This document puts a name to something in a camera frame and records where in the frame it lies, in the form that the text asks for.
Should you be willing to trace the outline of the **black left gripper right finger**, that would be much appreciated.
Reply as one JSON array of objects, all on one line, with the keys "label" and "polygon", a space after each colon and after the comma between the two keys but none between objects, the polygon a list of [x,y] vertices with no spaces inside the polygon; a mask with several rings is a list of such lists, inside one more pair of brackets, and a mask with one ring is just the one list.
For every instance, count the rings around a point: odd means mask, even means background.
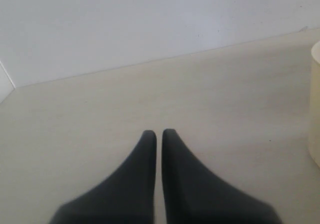
[{"label": "black left gripper right finger", "polygon": [[275,209],[211,172],[177,131],[162,133],[161,176],[168,224],[280,224]]}]

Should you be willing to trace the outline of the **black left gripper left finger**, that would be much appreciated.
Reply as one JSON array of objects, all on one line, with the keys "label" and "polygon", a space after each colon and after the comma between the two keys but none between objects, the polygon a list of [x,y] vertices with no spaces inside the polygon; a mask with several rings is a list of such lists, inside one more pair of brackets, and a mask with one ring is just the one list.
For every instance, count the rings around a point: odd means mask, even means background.
[{"label": "black left gripper left finger", "polygon": [[157,137],[145,130],[103,182],[59,207],[52,224],[153,224]]}]

